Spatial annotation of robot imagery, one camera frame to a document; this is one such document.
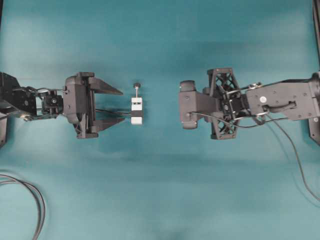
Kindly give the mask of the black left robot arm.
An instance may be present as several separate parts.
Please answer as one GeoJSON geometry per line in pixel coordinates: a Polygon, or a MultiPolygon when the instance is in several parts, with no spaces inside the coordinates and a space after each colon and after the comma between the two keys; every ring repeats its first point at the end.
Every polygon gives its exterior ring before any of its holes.
{"type": "Polygon", "coordinates": [[[9,117],[24,121],[56,119],[59,115],[73,125],[78,139],[97,138],[124,118],[97,119],[95,94],[123,95],[121,91],[95,77],[93,72],[78,72],[65,80],[62,89],[20,86],[18,80],[0,74],[0,145],[7,140],[9,117]]]}

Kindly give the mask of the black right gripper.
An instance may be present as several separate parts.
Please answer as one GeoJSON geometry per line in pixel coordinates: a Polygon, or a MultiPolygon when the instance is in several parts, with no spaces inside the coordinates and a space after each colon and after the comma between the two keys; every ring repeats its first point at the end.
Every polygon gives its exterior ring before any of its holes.
{"type": "Polygon", "coordinates": [[[219,111],[204,119],[211,123],[213,140],[234,139],[237,125],[245,115],[239,84],[231,67],[213,68],[207,71],[209,86],[202,92],[219,101],[219,111]]]}

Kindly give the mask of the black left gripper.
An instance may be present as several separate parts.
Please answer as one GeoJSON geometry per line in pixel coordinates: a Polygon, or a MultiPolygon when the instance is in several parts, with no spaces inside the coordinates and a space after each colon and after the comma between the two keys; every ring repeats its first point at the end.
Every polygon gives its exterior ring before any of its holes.
{"type": "Polygon", "coordinates": [[[70,76],[65,80],[63,114],[68,122],[73,125],[78,139],[97,138],[99,132],[125,120],[122,117],[93,121],[92,101],[89,89],[97,94],[123,95],[123,92],[120,90],[94,76],[93,72],[78,72],[76,75],[70,76]]]}

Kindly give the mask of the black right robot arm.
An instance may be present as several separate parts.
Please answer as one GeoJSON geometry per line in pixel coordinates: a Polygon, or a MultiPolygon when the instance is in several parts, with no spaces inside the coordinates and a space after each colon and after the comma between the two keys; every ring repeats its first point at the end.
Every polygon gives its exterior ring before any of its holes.
{"type": "Polygon", "coordinates": [[[240,87],[232,68],[214,68],[207,72],[209,86],[199,112],[212,125],[212,139],[234,139],[239,121],[250,118],[256,125],[267,123],[266,115],[283,114],[292,121],[320,117],[320,74],[307,79],[287,79],[269,84],[260,82],[240,87]]]}

